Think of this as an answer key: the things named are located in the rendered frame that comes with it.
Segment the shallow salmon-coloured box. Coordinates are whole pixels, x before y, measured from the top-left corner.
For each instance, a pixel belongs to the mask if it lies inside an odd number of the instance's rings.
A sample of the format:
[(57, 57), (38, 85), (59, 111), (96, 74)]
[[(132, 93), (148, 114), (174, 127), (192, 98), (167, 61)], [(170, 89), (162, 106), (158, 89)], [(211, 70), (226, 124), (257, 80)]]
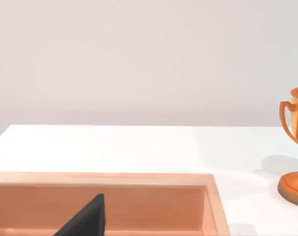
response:
[(96, 195), (105, 236), (231, 236), (211, 174), (0, 172), (0, 236), (53, 236)]

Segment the orange trophy cup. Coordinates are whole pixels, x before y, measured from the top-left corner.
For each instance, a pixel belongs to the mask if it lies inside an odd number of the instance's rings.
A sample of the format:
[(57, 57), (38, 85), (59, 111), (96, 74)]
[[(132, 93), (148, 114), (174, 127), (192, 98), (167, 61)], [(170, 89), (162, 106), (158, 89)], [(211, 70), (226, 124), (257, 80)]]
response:
[[(279, 118), (285, 133), (298, 145), (298, 87), (291, 90), (292, 101), (281, 101)], [(298, 205), (298, 171), (284, 174), (278, 183), (279, 194)]]

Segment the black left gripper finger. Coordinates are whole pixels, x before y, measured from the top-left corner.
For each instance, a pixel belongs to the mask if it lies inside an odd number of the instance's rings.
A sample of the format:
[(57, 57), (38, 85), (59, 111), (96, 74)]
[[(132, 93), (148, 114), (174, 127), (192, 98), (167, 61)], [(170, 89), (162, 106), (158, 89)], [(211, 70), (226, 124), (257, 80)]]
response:
[(54, 236), (105, 236), (105, 198), (98, 194)]

